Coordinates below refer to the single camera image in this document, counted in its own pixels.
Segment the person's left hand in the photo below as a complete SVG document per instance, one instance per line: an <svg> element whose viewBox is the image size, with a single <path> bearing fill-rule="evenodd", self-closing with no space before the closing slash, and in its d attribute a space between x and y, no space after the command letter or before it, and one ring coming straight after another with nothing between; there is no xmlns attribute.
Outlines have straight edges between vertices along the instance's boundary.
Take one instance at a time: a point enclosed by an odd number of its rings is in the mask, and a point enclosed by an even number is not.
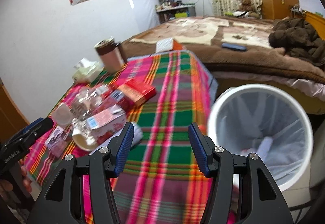
<svg viewBox="0 0 325 224"><path fill-rule="evenodd" d="M31 190L31 180L22 159L1 172L1 196L4 200L11 198L17 204L24 204L31 199Z"/></svg>

